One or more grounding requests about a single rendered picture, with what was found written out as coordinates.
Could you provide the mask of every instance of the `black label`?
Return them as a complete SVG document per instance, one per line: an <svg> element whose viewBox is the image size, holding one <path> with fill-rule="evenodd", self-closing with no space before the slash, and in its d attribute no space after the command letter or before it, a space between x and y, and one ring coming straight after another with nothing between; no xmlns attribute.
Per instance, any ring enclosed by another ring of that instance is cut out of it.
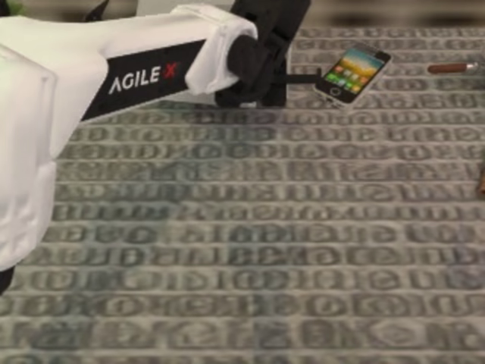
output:
<svg viewBox="0 0 485 364"><path fill-rule="evenodd" d="M108 59L108 76L82 121L186 90L185 75L204 42Z"/></svg>

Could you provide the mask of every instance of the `stone textured tabletop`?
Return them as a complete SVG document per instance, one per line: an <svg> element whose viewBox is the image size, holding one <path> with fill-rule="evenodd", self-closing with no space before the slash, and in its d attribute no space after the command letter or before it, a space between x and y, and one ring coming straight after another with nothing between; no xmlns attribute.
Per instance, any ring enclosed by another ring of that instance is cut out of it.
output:
<svg viewBox="0 0 485 364"><path fill-rule="evenodd" d="M2 364L485 361L485 29L307 29L393 64L355 112L159 103L81 127L45 242L0 298Z"/></svg>

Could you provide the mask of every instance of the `white robotic arm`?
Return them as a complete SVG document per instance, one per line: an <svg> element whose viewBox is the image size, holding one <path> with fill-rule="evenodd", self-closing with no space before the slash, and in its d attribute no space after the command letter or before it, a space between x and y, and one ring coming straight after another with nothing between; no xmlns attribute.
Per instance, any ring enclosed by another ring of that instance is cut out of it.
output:
<svg viewBox="0 0 485 364"><path fill-rule="evenodd" d="M239 14L181 5L169 14L87 24L0 17L0 294L2 272L43 238L55 159L80 123L185 90L222 92L228 105L258 101L275 67L285 68L309 6L293 2L282 1L286 8L273 14L263 11L273 7L268 0L238 0ZM264 16L246 19L240 13L248 3ZM282 13L296 16L287 29L278 25Z"/></svg>

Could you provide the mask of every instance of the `red x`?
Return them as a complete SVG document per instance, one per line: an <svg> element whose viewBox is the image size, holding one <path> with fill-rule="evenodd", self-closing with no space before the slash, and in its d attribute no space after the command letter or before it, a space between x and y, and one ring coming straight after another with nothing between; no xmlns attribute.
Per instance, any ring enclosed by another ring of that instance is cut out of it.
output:
<svg viewBox="0 0 485 364"><path fill-rule="evenodd" d="M175 77L175 68L177 67L177 63L168 63L165 65L164 69L164 78L174 78Z"/></svg>

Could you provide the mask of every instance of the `smartphone screen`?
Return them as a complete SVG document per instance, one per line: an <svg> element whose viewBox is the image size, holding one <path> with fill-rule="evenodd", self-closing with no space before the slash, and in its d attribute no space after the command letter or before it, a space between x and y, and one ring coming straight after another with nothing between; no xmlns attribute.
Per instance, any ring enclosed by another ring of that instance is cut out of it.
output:
<svg viewBox="0 0 485 364"><path fill-rule="evenodd" d="M366 45L348 49L315 85L315 89L349 104L383 70L391 57Z"/></svg>

